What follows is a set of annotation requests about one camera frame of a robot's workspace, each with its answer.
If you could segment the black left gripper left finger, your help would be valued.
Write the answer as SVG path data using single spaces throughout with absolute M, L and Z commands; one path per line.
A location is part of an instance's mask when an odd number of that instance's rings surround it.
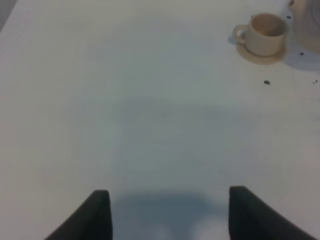
M 111 240 L 113 223 L 110 194 L 95 190 L 48 237 L 48 240 Z

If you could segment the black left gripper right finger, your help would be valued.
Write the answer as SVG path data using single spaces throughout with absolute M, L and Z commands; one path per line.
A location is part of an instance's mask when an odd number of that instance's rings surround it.
M 229 188 L 228 232 L 231 240 L 314 240 L 245 186 Z

